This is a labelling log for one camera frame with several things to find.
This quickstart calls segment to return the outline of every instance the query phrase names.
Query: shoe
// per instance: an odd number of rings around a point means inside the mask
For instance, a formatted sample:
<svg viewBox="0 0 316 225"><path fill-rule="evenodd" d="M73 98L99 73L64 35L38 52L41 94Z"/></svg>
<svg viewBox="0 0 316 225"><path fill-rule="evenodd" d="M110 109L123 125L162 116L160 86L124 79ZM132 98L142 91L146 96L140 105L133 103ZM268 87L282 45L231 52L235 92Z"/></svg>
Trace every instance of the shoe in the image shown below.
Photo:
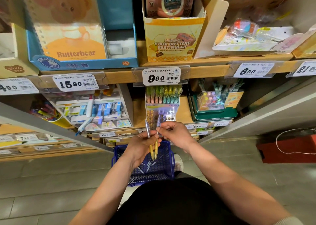
<svg viewBox="0 0 316 225"><path fill-rule="evenodd" d="M174 154L174 160L176 162L175 166L174 166L174 171L181 171L183 172L183 162L182 162L182 159L180 157L179 154Z"/></svg>

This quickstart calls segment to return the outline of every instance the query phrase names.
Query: tile floor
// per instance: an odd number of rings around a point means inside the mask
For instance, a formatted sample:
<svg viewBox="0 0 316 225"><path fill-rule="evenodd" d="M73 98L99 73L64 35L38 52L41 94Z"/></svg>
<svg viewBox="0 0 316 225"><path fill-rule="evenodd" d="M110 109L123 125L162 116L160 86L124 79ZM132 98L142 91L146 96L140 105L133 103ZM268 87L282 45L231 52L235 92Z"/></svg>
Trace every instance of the tile floor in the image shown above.
<svg viewBox="0 0 316 225"><path fill-rule="evenodd" d="M263 164L254 140L204 146L257 184L305 225L316 221L316 164ZM184 171L206 181L191 157ZM66 225L91 197L111 167L112 154L99 152L0 163L0 225ZM122 202L136 187L128 187Z"/></svg>

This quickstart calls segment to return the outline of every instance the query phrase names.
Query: price label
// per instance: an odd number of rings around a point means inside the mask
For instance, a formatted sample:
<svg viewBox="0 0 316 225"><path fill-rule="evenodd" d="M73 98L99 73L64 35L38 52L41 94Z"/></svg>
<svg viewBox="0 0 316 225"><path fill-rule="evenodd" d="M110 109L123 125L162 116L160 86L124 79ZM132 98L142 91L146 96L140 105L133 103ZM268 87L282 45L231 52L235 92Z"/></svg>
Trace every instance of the price label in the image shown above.
<svg viewBox="0 0 316 225"><path fill-rule="evenodd" d="M0 142L11 142L11 141L14 141L14 139L9 135L0 136Z"/></svg>
<svg viewBox="0 0 316 225"><path fill-rule="evenodd" d="M63 92L99 89L93 74L69 74L53 76L53 81Z"/></svg>
<svg viewBox="0 0 316 225"><path fill-rule="evenodd" d="M316 60L304 61L294 72L293 77L310 75L316 75Z"/></svg>
<svg viewBox="0 0 316 225"><path fill-rule="evenodd" d="M196 125L193 125L193 128L194 129L207 128L208 124L209 123L196 124Z"/></svg>
<svg viewBox="0 0 316 225"><path fill-rule="evenodd" d="M152 68L143 70L143 84L164 85L178 84L180 82L181 69L179 67Z"/></svg>
<svg viewBox="0 0 316 225"><path fill-rule="evenodd" d="M215 122L213 127L227 126L230 122L231 120L218 121L218 122Z"/></svg>
<svg viewBox="0 0 316 225"><path fill-rule="evenodd" d="M242 63L234 74L235 78L262 78L273 68L274 63Z"/></svg>
<svg viewBox="0 0 316 225"><path fill-rule="evenodd" d="M10 150L0 150L0 154L12 154Z"/></svg>
<svg viewBox="0 0 316 225"><path fill-rule="evenodd" d="M114 137L114 136L115 136L115 133L114 133L114 132L99 133L99 136L100 136L101 138Z"/></svg>
<svg viewBox="0 0 316 225"><path fill-rule="evenodd" d="M0 79L0 95L37 94L39 90L26 78Z"/></svg>
<svg viewBox="0 0 316 225"><path fill-rule="evenodd" d="M185 125L185 127L190 130L190 129L193 129L193 125Z"/></svg>
<svg viewBox="0 0 316 225"><path fill-rule="evenodd" d="M33 133L16 135L16 138L21 142L38 140L38 137Z"/></svg>
<svg viewBox="0 0 316 225"><path fill-rule="evenodd" d="M109 143L116 143L116 142L121 142L120 139L112 139L112 140L109 140Z"/></svg>
<svg viewBox="0 0 316 225"><path fill-rule="evenodd" d="M197 132L197 135L207 135L208 131L199 131Z"/></svg>
<svg viewBox="0 0 316 225"><path fill-rule="evenodd" d="M46 137L48 139L58 139L59 137L56 137L56 136L53 136L53 135L49 135L49 134L46 134Z"/></svg>
<svg viewBox="0 0 316 225"><path fill-rule="evenodd" d="M73 147L78 147L78 145L75 144L75 143L72 143L72 144L64 144L63 147L64 147L64 148L73 148Z"/></svg>
<svg viewBox="0 0 316 225"><path fill-rule="evenodd" d="M48 146L37 146L37 147L34 147L34 149L37 151L44 151L44 150L49 150L49 147Z"/></svg>

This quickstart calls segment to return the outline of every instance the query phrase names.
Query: butterbear notebook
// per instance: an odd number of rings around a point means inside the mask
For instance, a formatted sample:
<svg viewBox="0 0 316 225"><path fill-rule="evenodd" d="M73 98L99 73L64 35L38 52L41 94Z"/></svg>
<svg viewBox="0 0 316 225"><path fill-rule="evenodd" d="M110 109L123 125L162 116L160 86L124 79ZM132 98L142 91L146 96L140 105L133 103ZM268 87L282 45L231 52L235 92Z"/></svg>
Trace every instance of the butterbear notebook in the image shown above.
<svg viewBox="0 0 316 225"><path fill-rule="evenodd" d="M45 55L65 60L106 59L96 0L24 0Z"/></svg>

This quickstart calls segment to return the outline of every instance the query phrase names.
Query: blue display box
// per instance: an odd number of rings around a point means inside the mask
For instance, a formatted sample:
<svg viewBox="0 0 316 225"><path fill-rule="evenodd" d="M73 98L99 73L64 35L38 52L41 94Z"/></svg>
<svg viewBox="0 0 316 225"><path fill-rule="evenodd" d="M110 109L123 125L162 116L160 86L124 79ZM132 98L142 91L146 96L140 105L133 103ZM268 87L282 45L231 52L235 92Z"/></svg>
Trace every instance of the blue display box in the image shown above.
<svg viewBox="0 0 316 225"><path fill-rule="evenodd" d="M108 59L100 60L69 61L59 61L56 58L43 55L32 24L29 18L26 18L28 59L30 62L41 71L100 70L138 67L132 0L97 1L109 50L111 51L112 44L120 44L123 49L123 55L109 55Z"/></svg>

